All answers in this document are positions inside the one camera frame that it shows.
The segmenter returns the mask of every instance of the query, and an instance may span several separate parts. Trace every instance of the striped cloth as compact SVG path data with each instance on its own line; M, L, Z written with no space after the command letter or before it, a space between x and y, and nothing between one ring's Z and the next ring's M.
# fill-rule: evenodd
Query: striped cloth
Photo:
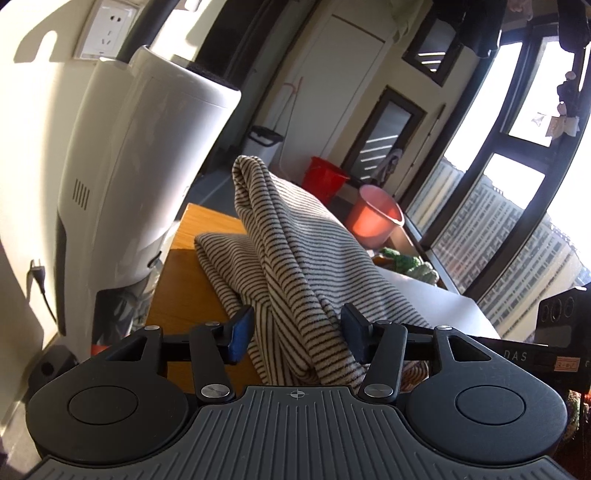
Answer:
M255 309L248 352L262 382L356 390L367 366L341 336L343 304L353 303L370 322L426 322L315 197L269 173L256 157L238 157L232 174L248 236L205 233L195 247L228 315L244 304ZM403 387L426 373L425 363L407 362Z

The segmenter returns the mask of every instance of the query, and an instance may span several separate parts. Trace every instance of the ribbed gray panel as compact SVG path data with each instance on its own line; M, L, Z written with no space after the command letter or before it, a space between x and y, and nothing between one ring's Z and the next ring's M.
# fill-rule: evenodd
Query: ribbed gray panel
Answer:
M569 479L552 460L483 469L423 446L396 411L363 403L346 387L248 387L225 406L204 407L188 432L154 457L115 468L49 459L30 480Z

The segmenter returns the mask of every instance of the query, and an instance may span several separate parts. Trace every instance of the trash can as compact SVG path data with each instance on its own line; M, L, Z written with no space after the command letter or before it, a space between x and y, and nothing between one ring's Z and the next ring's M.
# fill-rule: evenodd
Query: trash can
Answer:
M242 155L259 157L268 167L282 143L282 135L262 125L253 125L248 132Z
M357 203L345 220L345 227L365 248L380 248L396 227L404 225L404 215L396 201L374 185L359 189Z
M301 186L324 205L328 205L348 179L346 172L336 165L324 158L312 157Z

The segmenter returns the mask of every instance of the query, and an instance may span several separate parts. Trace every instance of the power cord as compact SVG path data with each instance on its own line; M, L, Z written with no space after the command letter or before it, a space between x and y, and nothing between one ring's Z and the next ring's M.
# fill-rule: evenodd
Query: power cord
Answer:
M43 295L43 300L45 301L45 305L47 306L47 310L49 310L49 314L53 318L53 321L57 323L56 316L53 315L53 310L49 306L49 302L47 301L47 297L45 295L45 267L41 265L41 261L39 260L39 264L35 265L35 261L31 261L31 268L29 270L37 285L39 285L39 290L41 291L41 295Z

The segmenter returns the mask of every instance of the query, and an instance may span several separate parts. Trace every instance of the white table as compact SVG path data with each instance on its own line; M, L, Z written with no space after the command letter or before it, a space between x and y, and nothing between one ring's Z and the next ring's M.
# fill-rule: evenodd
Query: white table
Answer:
M396 285L431 327L449 325L467 335L499 338L474 300L384 268L379 270L386 280Z

